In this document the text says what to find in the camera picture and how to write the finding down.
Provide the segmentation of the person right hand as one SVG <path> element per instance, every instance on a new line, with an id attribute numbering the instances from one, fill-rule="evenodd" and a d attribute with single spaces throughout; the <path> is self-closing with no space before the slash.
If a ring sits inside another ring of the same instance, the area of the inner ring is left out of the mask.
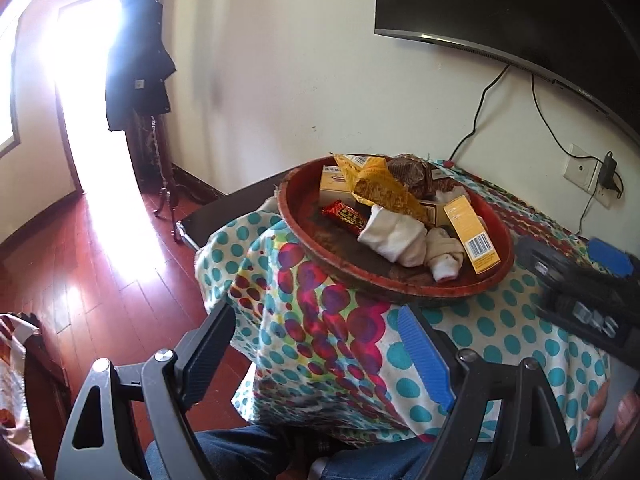
<path id="1" fill-rule="evenodd" d="M 587 423 L 580 438 L 577 440 L 574 453 L 577 457 L 582 456 L 596 442 L 598 426 L 600 418 L 608 403 L 608 389 L 610 388 L 610 380 L 608 379 L 598 390 L 597 394 L 590 401 L 586 414 L 588 415 Z M 614 418 L 614 431 L 617 440 L 621 444 L 625 444 L 634 428 L 639 422 L 639 396 L 634 391 L 626 392 L 620 402 L 617 404 Z"/>

